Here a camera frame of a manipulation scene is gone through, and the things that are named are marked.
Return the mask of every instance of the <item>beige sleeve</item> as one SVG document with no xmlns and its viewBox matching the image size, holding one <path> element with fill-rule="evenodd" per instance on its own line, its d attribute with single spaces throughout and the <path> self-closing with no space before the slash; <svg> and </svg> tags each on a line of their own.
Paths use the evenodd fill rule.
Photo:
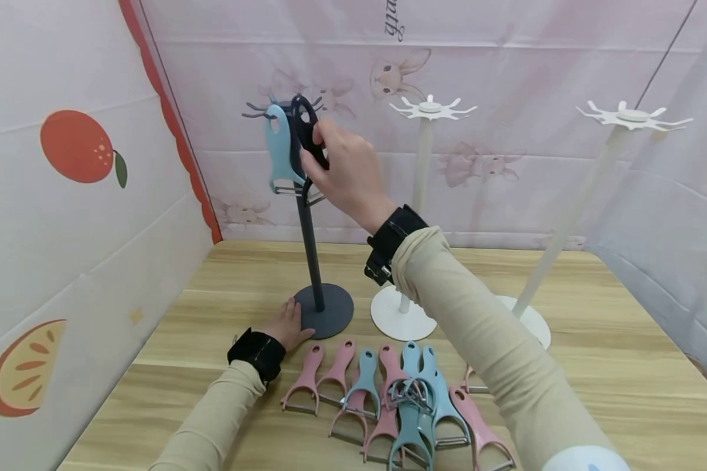
<svg viewBox="0 0 707 471">
<path fill-rule="evenodd" d="M 220 471 L 246 411 L 264 394 L 247 362 L 230 363 L 170 437 L 149 471 Z"/>
<path fill-rule="evenodd" d="M 578 445 L 612 450 L 566 376 L 487 286 L 459 263 L 439 228 L 410 234 L 393 259 L 397 288 L 424 308 L 494 396 L 525 470 Z"/>
</svg>

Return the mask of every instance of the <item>table surface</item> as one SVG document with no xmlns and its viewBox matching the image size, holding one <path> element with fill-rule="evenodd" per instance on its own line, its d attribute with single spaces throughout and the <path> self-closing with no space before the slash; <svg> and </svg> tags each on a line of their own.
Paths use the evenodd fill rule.
<svg viewBox="0 0 707 471">
<path fill-rule="evenodd" d="M 318 253 L 323 281 L 347 289 L 355 306 L 344 333 L 323 341 L 319 373 L 332 364 L 342 338 L 353 338 L 358 351 L 377 351 L 386 342 L 400 348 L 402 343 L 384 337 L 369 317 L 378 292 L 362 272 L 369 249 L 318 244 Z M 507 296 L 518 296 L 541 256 L 518 250 L 454 253 L 494 293 Z M 300 243 L 215 246 L 60 470 L 146 470 L 225 368 L 233 337 L 273 316 L 308 284 L 307 273 Z M 533 306 L 551 327 L 550 353 L 633 471 L 707 470 L 707 381 L 600 259 L 562 253 Z M 449 385 L 461 381 L 465 365 L 439 328 L 419 344 L 433 346 Z M 283 373 L 246 418 L 225 470 L 383 469 L 363 464 L 357 446 L 327 437 L 334 407 L 320 404 L 318 417 L 280 411 L 280 398 L 298 377 L 306 350 L 302 346 L 286 357 Z M 302 396 L 294 399 L 302 402 Z M 488 425 L 513 447 L 491 399 L 475 400 Z M 342 423 L 349 427 L 356 425 Z M 455 426 L 441 425 L 438 435 L 456 435 L 457 428 L 450 427 Z M 360 428 L 350 430 L 361 435 Z M 379 445 L 375 451 L 389 442 Z M 467 447 L 440 451 L 435 467 L 470 470 L 471 452 Z"/>
</svg>

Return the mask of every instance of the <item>black wrist strap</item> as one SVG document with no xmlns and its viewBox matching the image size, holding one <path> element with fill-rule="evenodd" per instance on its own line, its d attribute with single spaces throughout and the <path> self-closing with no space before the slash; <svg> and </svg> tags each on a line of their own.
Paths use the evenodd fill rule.
<svg viewBox="0 0 707 471">
<path fill-rule="evenodd" d="M 246 329 L 233 347 L 228 351 L 228 363 L 242 360 L 250 363 L 266 386 L 280 374 L 280 363 L 285 358 L 285 347 L 264 332 L 252 332 Z"/>
<path fill-rule="evenodd" d="M 372 237 L 367 238 L 367 243 L 372 246 L 372 254 L 367 259 L 364 274 L 374 279 L 380 286 L 386 281 L 393 282 L 392 262 L 398 247 L 412 232 L 427 227 L 424 219 L 419 217 L 413 209 L 404 205 L 396 209 Z"/>
</svg>

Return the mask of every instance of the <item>pink backdrop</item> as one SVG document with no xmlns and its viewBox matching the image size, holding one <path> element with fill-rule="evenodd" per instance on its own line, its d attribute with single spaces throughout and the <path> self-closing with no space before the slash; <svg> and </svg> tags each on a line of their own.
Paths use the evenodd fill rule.
<svg viewBox="0 0 707 471">
<path fill-rule="evenodd" d="M 665 105 L 706 42 L 701 1 L 648 86 L 691 4 L 143 2 L 223 237 L 300 239 L 295 203 L 269 192 L 263 123 L 240 116 L 246 101 L 322 96 L 323 113 L 375 145 L 393 198 L 408 202 L 418 125 L 388 102 L 434 94 L 479 108 L 437 124 L 426 219 L 454 245 L 531 249 L 545 247 L 607 137 L 575 106 L 642 95 L 647 109 Z M 633 137 L 569 249 L 583 246 L 647 138 Z M 365 240 L 327 202 L 314 207 L 314 223 L 319 241 Z"/>
</svg>

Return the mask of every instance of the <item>stand base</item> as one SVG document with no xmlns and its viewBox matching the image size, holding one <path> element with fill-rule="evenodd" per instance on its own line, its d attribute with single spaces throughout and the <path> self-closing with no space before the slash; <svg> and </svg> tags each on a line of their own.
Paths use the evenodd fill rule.
<svg viewBox="0 0 707 471">
<path fill-rule="evenodd" d="M 372 320 L 380 332 L 395 340 L 409 342 L 427 337 L 437 327 L 434 319 L 427 317 L 424 309 L 414 302 L 408 304 L 408 312 L 402 313 L 401 293 L 394 286 L 380 289 L 372 299 Z"/>
<path fill-rule="evenodd" d="M 302 329 L 315 329 L 311 338 L 320 339 L 333 337 L 343 332 L 354 317 L 354 301 L 348 291 L 338 285 L 322 283 L 322 293 L 325 297 L 325 309 L 317 312 L 314 305 L 314 293 L 311 287 L 306 287 L 295 294 L 296 302 L 302 304 Z"/>
<path fill-rule="evenodd" d="M 512 309 L 517 301 L 516 298 L 512 298 L 510 296 L 496 296 L 496 298 L 499 299 L 508 309 Z M 550 333 L 550 327 L 547 326 L 547 323 L 544 321 L 540 313 L 537 312 L 537 309 L 534 309 L 532 306 L 527 307 L 524 313 L 521 314 L 521 318 L 519 320 L 528 329 L 528 331 L 531 332 L 538 341 L 540 341 L 542 348 L 545 350 L 550 348 L 550 344 L 553 340 L 552 334 Z"/>
</svg>

